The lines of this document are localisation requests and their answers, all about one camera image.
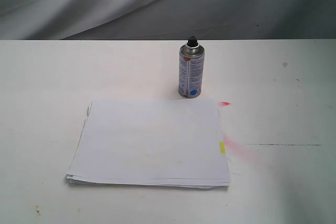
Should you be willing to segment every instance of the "can label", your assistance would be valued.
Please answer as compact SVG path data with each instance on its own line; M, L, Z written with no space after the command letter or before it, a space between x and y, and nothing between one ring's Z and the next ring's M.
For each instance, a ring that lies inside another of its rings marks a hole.
M180 54L178 90L185 97L196 97L201 93L204 55L188 58Z

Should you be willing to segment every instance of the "gray fabric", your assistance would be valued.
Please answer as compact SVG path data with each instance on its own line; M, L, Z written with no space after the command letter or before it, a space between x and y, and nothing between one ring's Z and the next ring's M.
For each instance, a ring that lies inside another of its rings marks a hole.
M336 0L47 1L13 10L1 0L0 38L336 38Z

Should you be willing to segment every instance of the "stack of paper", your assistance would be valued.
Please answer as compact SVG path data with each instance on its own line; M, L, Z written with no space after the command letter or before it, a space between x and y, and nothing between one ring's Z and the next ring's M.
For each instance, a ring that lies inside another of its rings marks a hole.
M71 184L227 186L218 108L210 99L94 101Z

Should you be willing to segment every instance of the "black spray cap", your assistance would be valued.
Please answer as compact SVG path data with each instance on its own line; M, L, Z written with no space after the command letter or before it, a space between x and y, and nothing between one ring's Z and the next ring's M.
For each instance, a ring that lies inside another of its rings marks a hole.
M197 47L198 46L198 42L197 42L197 39L193 36L193 37L190 37L189 39L188 39L188 43L187 43L187 45L189 46L189 47Z

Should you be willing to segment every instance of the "black line mark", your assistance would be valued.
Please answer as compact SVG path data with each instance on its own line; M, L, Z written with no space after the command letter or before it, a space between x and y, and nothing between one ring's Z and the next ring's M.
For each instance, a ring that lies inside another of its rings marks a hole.
M270 145L270 146L322 146L322 144L246 144L246 145Z

